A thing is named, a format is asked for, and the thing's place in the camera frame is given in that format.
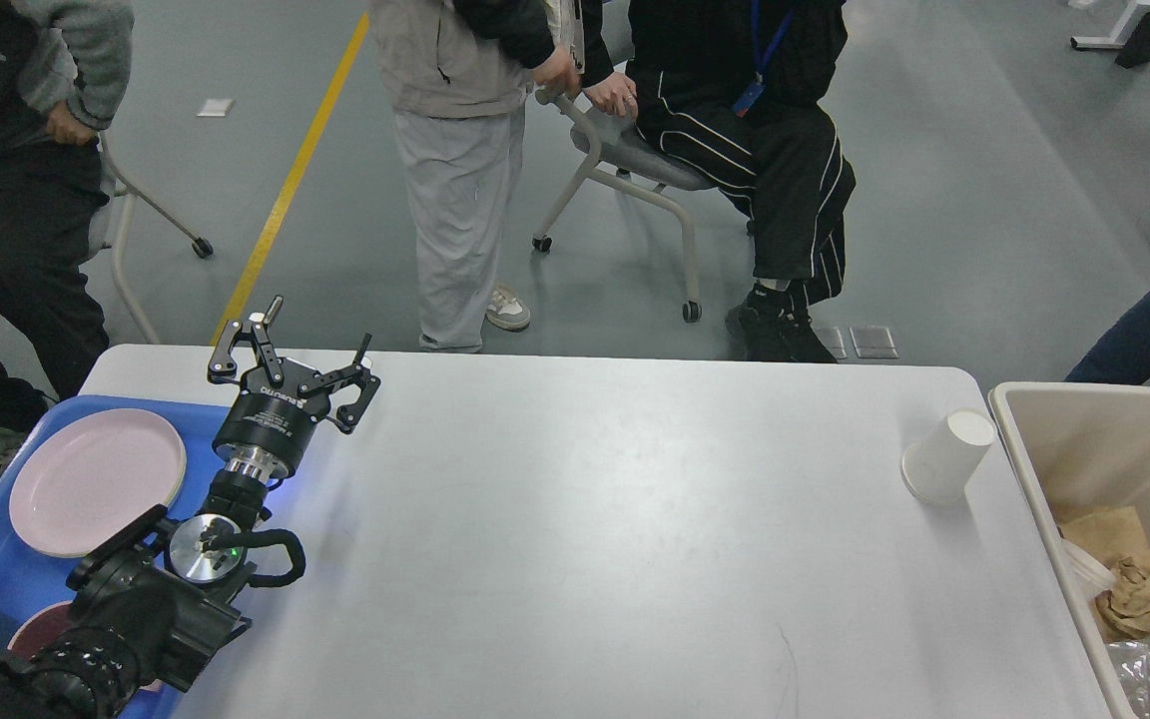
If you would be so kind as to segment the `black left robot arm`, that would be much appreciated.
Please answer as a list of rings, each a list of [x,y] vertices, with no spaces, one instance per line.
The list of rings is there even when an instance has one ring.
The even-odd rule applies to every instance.
[[[264,528],[264,502],[319,424],[354,431],[379,378],[366,347],[334,370],[279,355],[268,331],[282,304],[229,322],[207,364],[210,383],[239,392],[212,442],[224,465],[200,508],[174,520],[154,504],[82,556],[67,578],[70,628],[31,658],[0,652],[0,718],[114,718],[155,681],[187,691],[250,628],[239,592],[304,576],[299,537]]]

